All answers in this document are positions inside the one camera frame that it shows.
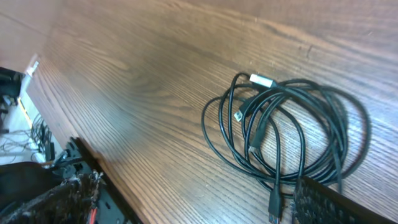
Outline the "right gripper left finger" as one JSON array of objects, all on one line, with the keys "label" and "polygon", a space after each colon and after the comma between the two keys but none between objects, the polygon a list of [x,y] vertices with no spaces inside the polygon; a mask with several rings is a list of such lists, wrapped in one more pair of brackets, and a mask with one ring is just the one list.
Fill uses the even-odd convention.
[{"label": "right gripper left finger", "polygon": [[103,174],[79,174],[64,180],[46,193],[23,203],[2,224],[88,223],[94,224]]}]

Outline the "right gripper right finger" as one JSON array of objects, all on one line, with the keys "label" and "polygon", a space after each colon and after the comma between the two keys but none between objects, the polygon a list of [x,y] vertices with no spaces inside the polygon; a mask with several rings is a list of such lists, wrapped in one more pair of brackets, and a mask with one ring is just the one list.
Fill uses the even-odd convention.
[{"label": "right gripper right finger", "polygon": [[299,224],[395,224],[319,182],[303,177],[294,190],[292,222]]}]

